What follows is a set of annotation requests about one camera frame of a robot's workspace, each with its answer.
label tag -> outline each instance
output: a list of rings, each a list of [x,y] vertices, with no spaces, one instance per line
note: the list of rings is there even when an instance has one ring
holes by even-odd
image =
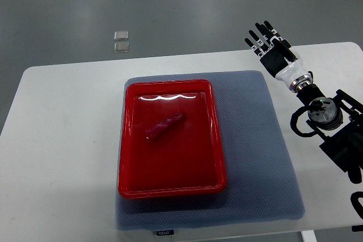
[[[173,235],[174,230],[157,231],[157,236]]]

red tray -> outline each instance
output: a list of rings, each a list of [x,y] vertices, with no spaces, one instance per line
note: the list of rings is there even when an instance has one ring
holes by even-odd
[[[147,139],[147,130],[177,113],[184,117]],[[133,83],[126,89],[118,180],[123,197],[217,193],[226,183],[210,82]]]

robotic arm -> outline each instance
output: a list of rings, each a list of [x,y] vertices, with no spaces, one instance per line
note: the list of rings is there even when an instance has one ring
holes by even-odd
[[[320,148],[344,172],[348,173],[352,183],[362,182],[363,168],[363,105],[342,90],[336,91],[333,98],[326,97],[319,87],[313,83],[313,73],[302,67],[298,53],[270,25],[256,23],[256,28],[264,37],[261,40],[255,32],[249,31],[256,41],[245,42],[260,58],[266,70],[276,78],[285,82],[291,92],[296,93],[303,106],[291,117],[291,129],[300,137],[319,135],[324,142]],[[337,130],[343,124],[342,110],[349,114],[350,122],[338,130],[333,136],[326,136],[322,130]],[[303,133],[297,128],[299,116],[307,112],[306,121],[312,131]],[[358,198],[363,192],[352,194],[351,200],[359,216],[363,219],[363,207]]]

concrete floor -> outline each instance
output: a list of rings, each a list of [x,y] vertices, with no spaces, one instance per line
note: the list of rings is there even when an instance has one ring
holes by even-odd
[[[266,19],[292,45],[362,47],[362,14],[363,0],[0,0],[0,130],[31,66],[248,49],[248,30]],[[129,31],[127,53],[113,52],[117,30]],[[316,236],[363,241],[350,228]],[[231,241],[302,239],[289,233]]]

gray mat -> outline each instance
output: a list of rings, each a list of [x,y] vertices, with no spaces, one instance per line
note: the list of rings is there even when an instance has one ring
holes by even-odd
[[[116,191],[120,230],[166,230],[299,219],[305,209],[272,100],[258,71],[162,75],[135,82],[207,79],[212,83],[227,169],[218,194],[125,199]]]

